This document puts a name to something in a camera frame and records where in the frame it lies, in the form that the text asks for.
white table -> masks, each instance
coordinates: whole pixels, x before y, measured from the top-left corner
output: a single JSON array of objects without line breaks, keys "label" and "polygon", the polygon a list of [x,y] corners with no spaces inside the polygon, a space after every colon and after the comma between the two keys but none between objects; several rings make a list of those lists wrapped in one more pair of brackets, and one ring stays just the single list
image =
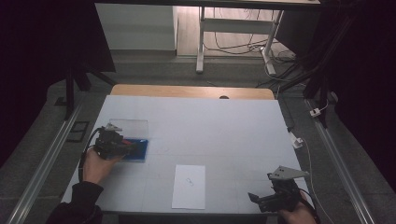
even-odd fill
[{"label": "white table", "polygon": [[[109,95],[94,128],[110,119],[148,120],[149,144],[145,163],[120,162],[102,184],[107,212],[259,214],[248,192],[273,194],[266,174],[279,165],[301,169],[276,100]],[[205,166],[204,210],[171,208],[177,164]],[[77,182],[75,171],[64,202]]]}]

